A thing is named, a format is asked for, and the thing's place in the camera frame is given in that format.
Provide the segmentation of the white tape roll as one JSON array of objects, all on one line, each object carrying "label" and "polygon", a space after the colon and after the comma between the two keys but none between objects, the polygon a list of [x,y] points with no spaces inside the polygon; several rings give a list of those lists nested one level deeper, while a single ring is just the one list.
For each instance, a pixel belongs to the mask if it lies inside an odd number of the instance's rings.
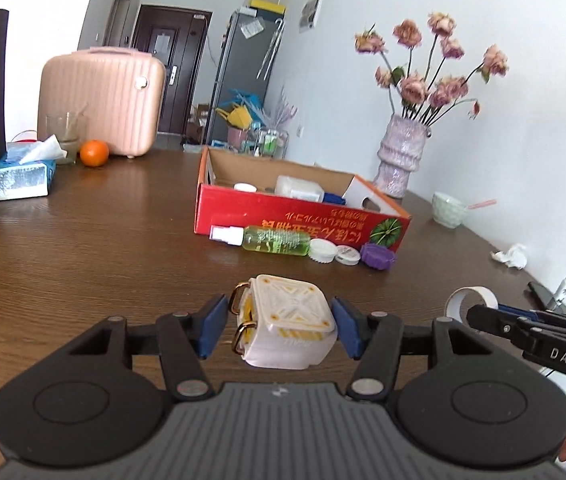
[{"label": "white tape roll", "polygon": [[469,308],[478,304],[492,310],[497,310],[499,302],[495,294],[484,286],[466,286],[455,290],[447,299],[444,307],[446,318],[466,324],[466,313]]}]

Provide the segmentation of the purple ridged cap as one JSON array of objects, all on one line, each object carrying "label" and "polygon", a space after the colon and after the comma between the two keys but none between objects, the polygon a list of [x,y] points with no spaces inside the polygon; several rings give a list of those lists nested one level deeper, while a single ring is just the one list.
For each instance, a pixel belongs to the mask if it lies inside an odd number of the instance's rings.
[{"label": "purple ridged cap", "polygon": [[394,266],[396,254],[385,246],[365,243],[361,246],[360,259],[371,269],[386,271]]}]

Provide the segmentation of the white round labelled disc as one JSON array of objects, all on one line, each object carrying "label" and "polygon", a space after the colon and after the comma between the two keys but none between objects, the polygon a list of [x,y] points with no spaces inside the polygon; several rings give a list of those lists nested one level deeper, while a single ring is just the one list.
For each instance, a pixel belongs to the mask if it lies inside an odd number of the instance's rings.
[{"label": "white round labelled disc", "polygon": [[346,245],[339,245],[336,247],[335,260],[344,266],[356,266],[360,260],[361,255],[357,249]]}]

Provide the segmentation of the white power adapter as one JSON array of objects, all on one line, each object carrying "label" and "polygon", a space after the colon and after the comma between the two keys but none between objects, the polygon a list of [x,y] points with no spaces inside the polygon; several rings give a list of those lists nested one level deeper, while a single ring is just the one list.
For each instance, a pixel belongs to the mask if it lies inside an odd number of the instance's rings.
[{"label": "white power adapter", "polygon": [[229,310],[236,318],[232,351],[253,367],[305,370],[337,339],[323,292],[308,282],[257,275],[234,287]]}]

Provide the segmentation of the white ridged lid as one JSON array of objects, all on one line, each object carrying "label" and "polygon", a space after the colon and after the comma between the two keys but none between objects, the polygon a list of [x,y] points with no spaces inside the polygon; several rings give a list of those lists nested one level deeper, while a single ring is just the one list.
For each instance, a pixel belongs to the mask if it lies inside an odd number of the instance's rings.
[{"label": "white ridged lid", "polygon": [[337,255],[337,246],[323,238],[313,238],[309,243],[308,257],[317,263],[331,263]]}]

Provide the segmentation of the green spray bottle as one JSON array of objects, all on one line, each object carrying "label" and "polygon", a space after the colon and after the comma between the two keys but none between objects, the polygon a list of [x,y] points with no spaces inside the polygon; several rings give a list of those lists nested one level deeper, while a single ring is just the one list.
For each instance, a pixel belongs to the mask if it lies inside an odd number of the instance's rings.
[{"label": "green spray bottle", "polygon": [[259,226],[212,226],[210,240],[242,247],[249,252],[304,257],[308,255],[311,237],[300,231],[288,231]]}]

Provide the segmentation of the blue ridged cap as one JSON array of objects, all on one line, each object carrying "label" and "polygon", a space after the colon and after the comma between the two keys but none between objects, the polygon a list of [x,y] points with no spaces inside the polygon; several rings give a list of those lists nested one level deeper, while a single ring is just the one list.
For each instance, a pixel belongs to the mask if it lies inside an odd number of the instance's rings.
[{"label": "blue ridged cap", "polygon": [[337,206],[345,206],[346,205],[346,200],[343,196],[328,193],[328,192],[325,192],[323,194],[322,201],[325,204],[332,204],[332,205],[337,205]]}]

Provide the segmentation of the white ramekin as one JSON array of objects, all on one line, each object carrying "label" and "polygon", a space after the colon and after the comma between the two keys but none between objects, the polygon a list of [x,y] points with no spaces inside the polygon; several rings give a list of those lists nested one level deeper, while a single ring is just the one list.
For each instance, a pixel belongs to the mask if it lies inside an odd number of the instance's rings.
[{"label": "white ramekin", "polygon": [[258,191],[258,188],[256,188],[255,185],[245,183],[245,182],[235,183],[233,185],[233,188],[234,188],[235,191],[241,191],[241,192],[247,192],[247,193],[256,193]]}]

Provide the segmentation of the small white spray bottle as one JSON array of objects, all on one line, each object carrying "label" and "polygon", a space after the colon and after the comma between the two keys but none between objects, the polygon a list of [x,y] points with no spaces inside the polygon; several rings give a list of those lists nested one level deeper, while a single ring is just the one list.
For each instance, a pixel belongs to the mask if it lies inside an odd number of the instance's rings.
[{"label": "small white spray bottle", "polygon": [[562,280],[559,287],[552,295],[551,301],[548,303],[548,310],[555,311],[559,309],[566,298],[566,277]]}]

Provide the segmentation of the black smartphone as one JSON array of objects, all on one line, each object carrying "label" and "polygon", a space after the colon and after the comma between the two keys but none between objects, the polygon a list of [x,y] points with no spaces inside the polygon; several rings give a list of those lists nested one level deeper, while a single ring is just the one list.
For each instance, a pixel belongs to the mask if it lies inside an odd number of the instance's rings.
[{"label": "black smartphone", "polygon": [[540,310],[553,311],[560,314],[566,314],[566,304],[558,304],[553,299],[553,293],[538,282],[530,281],[527,284],[527,291],[530,293],[534,304]]}]

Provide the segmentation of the crumpled white tissue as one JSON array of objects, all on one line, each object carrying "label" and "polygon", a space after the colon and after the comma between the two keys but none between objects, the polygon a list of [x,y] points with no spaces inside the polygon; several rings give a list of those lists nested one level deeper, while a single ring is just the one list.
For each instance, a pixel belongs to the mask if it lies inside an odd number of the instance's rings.
[{"label": "crumpled white tissue", "polygon": [[528,263],[525,249],[526,247],[522,244],[514,244],[507,250],[492,252],[490,258],[509,269],[523,270]]}]

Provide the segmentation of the cart with clutter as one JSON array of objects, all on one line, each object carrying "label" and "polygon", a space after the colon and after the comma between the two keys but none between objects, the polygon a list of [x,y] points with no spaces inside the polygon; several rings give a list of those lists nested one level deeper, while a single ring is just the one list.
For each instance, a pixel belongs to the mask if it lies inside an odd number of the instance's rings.
[{"label": "cart with clutter", "polygon": [[297,114],[297,108],[281,90],[275,107],[269,113],[255,94],[232,90],[234,99],[221,106],[199,104],[187,123],[181,140],[185,153],[198,154],[205,146],[233,153],[285,159],[289,146],[286,127]]}]

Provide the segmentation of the glass cup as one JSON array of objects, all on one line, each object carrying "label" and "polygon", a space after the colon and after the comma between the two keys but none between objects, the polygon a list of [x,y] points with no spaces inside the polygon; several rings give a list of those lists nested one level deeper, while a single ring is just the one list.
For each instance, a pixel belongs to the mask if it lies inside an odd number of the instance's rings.
[{"label": "glass cup", "polygon": [[83,119],[82,112],[48,114],[44,117],[44,133],[48,138],[55,136],[60,148],[66,152],[65,158],[57,161],[59,164],[74,165],[77,162],[82,142]]}]

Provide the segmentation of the yellow box on fridge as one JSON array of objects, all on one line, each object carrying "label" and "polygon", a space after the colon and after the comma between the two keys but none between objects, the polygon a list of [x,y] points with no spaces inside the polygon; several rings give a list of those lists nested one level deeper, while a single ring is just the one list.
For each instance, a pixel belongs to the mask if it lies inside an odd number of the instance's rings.
[{"label": "yellow box on fridge", "polygon": [[282,6],[280,3],[268,0],[249,0],[249,6],[253,9],[272,12],[275,14],[284,14],[286,11],[286,6]]}]

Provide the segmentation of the wall vent panel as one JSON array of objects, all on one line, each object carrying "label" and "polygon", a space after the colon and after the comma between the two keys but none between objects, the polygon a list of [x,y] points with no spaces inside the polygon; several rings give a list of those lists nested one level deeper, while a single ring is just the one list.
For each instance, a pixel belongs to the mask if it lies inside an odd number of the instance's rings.
[{"label": "wall vent panel", "polygon": [[307,32],[315,29],[318,24],[323,0],[307,0],[300,11],[298,29],[300,32]]}]

